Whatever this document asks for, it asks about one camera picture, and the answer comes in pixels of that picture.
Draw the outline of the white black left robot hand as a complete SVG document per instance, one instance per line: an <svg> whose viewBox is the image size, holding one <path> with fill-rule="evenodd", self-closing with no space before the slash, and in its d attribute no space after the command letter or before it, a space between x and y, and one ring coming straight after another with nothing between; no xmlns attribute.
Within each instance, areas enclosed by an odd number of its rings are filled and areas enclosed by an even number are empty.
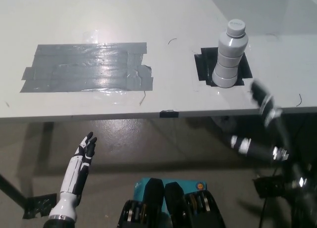
<svg viewBox="0 0 317 228"><path fill-rule="evenodd" d="M76 222L76 208L81 201L89 168L95 154L96 141L97 138L93 137L93 132L89 132L71 157L61 185L59 201L49 214L50 220Z"/></svg>

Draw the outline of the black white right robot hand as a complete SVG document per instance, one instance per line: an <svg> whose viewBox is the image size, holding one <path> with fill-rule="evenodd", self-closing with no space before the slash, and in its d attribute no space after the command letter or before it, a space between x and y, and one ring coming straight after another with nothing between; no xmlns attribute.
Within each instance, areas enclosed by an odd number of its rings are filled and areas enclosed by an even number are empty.
<svg viewBox="0 0 317 228"><path fill-rule="evenodd" d="M258 81L251 83L251 95L259 107L259 114L264 128L273 134L275 143L265 146L248 137L226 135L230 148L246 157L253 157L268 163L281 163L288 160L292 153L288 132L282 121L282 109L274 103L273 96Z"/></svg>

